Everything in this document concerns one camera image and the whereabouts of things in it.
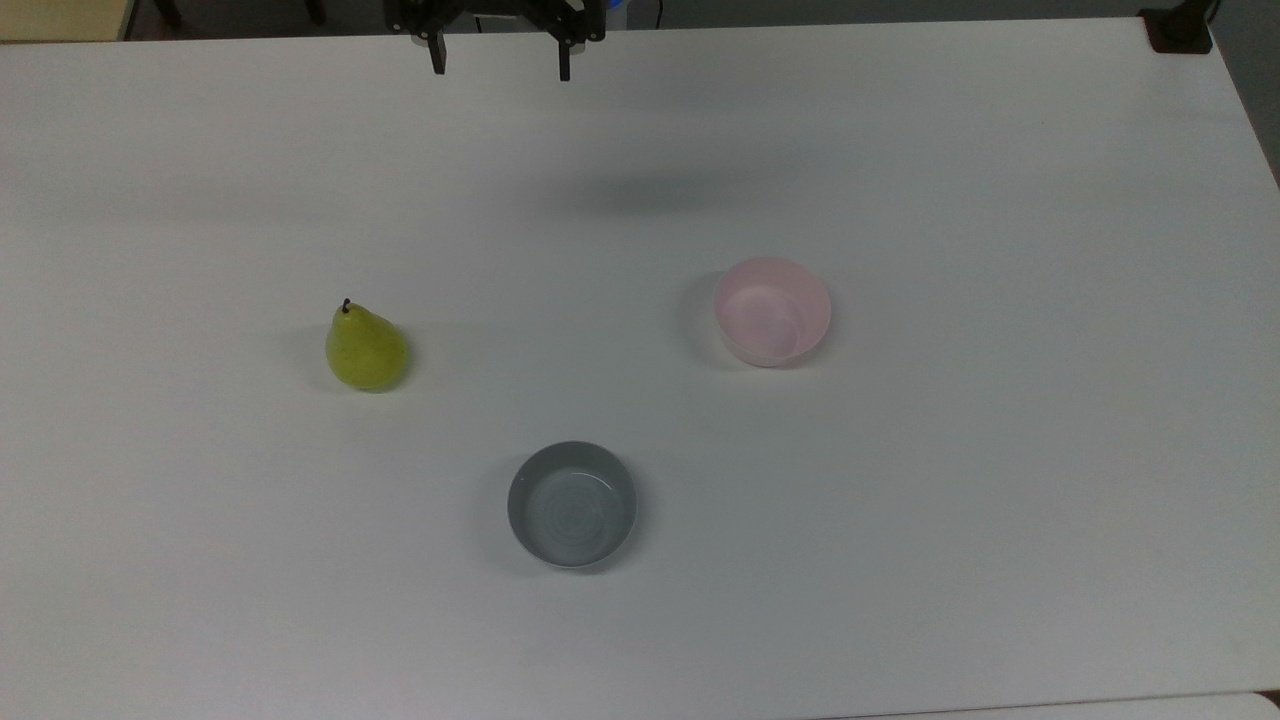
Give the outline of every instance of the pear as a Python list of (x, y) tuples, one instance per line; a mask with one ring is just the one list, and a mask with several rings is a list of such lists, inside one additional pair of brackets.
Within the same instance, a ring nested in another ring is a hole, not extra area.
[(408, 345), (396, 325), (348, 297), (333, 314), (324, 354), (339, 380), (372, 389), (399, 377), (408, 360)]

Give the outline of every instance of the gray bowl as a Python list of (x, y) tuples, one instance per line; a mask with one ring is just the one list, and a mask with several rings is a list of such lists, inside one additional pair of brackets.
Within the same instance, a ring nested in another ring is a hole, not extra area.
[(636, 521), (631, 475), (612, 452), (561, 442), (535, 452), (516, 473), (507, 518), (525, 550), (556, 568), (608, 557)]

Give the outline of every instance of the bowl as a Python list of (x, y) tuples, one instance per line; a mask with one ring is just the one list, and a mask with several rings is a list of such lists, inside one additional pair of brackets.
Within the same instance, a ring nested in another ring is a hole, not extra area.
[(520, 544), (556, 568), (585, 568), (616, 551), (636, 521), (631, 475), (589, 442), (539, 450), (516, 473), (507, 519)]
[(716, 286), (716, 324), (739, 360), (760, 368), (794, 363), (831, 324), (831, 296), (818, 275), (785, 258), (733, 265)]

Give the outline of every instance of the table surface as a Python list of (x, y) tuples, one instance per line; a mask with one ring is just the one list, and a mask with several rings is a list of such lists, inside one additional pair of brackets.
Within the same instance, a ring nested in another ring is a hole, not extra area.
[(1280, 710), (1261, 696), (1247, 693), (929, 712), (895, 717), (899, 720), (1276, 720), (1280, 717)]
[[(0, 715), (1280, 687), (1280, 195), (1133, 19), (0, 47)], [(748, 369), (717, 274), (814, 268)], [(328, 372), (352, 297), (411, 374)], [(539, 565), (562, 439), (641, 521)]]

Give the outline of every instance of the black clamp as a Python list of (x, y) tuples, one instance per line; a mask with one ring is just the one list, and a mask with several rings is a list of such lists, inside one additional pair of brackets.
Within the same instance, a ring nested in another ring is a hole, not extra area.
[(431, 51), (435, 74), (444, 74), (442, 31), (462, 13), (524, 17), (559, 45), (559, 73), (568, 81), (570, 50), (604, 40), (605, 0), (584, 0), (577, 10), (564, 0), (383, 0), (387, 29), (407, 32)]
[(1213, 49), (1213, 37), (1208, 33), (1208, 19), (1204, 15), (1221, 0), (1185, 0), (1172, 10), (1139, 10), (1138, 17), (1147, 26), (1147, 40), (1156, 53), (1176, 55), (1207, 55)]

